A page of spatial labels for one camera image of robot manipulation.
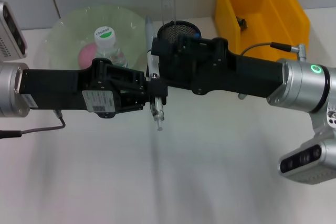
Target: plastic bottle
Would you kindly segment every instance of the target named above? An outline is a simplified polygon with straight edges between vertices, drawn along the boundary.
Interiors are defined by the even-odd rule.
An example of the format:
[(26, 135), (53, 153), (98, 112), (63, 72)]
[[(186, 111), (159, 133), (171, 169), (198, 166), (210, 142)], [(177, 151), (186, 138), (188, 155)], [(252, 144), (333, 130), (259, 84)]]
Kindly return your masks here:
[(97, 45), (96, 58), (107, 58), (118, 67), (127, 67), (127, 60), (117, 45), (116, 33), (111, 27), (99, 27), (94, 32)]

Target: white table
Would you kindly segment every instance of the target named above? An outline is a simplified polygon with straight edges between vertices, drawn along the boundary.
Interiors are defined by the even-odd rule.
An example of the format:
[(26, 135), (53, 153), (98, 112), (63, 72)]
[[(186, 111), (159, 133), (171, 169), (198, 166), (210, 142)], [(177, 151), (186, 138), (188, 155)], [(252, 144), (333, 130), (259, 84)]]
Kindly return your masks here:
[[(336, 66), (336, 9), (307, 14), (309, 59)], [(190, 21), (204, 38), (216, 36), (210, 18)], [(24, 32), (30, 68), (47, 67), (34, 54), (48, 32)], [(278, 158), (313, 137), (307, 114), (175, 88), (164, 109), (160, 133), (146, 105), (111, 120), (63, 111), (64, 130), (1, 140), (0, 222), (335, 223), (336, 180), (308, 186), (277, 173)], [(51, 111), (0, 119), (1, 129), (57, 124)]]

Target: gray cable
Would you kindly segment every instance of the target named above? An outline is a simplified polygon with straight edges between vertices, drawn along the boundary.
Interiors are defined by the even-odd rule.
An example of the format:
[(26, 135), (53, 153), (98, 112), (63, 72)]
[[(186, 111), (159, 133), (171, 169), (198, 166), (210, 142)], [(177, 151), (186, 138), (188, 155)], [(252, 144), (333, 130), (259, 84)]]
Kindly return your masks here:
[(270, 46), (270, 45), (271, 45), (271, 42), (254, 44), (252, 46), (247, 47), (240, 55), (243, 56), (248, 50), (250, 50), (252, 48), (261, 47), (261, 46)]
[(21, 134), (23, 135), (23, 134), (28, 134), (28, 133), (32, 133), (32, 132), (53, 131), (53, 130), (60, 130), (60, 129), (65, 128), (65, 122), (64, 122), (63, 118), (59, 118), (59, 119), (62, 123), (62, 125), (60, 125), (60, 126), (36, 128), (36, 129), (21, 131)]

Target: black mesh cup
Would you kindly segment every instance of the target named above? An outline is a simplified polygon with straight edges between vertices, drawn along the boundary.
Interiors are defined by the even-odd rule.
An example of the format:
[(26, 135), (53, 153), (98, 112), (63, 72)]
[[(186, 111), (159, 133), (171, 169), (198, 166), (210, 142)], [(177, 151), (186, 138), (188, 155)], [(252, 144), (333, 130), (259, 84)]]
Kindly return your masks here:
[(176, 37), (175, 37), (175, 28), (174, 21), (171, 21), (167, 24), (161, 26), (159, 31), (157, 32), (158, 39), (166, 39), (170, 44), (175, 43), (175, 39), (179, 37), (179, 35), (191, 35), (197, 36), (197, 38), (201, 38), (201, 31), (192, 23), (187, 21), (176, 21)]

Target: pink ball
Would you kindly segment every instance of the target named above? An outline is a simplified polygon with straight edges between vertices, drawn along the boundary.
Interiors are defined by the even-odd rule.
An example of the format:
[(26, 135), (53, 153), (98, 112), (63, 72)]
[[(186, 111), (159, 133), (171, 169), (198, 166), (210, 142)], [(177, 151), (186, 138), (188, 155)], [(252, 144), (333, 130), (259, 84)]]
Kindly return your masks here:
[(84, 46), (78, 55), (78, 65), (80, 69), (86, 69), (91, 66), (97, 51), (96, 43), (90, 43)]

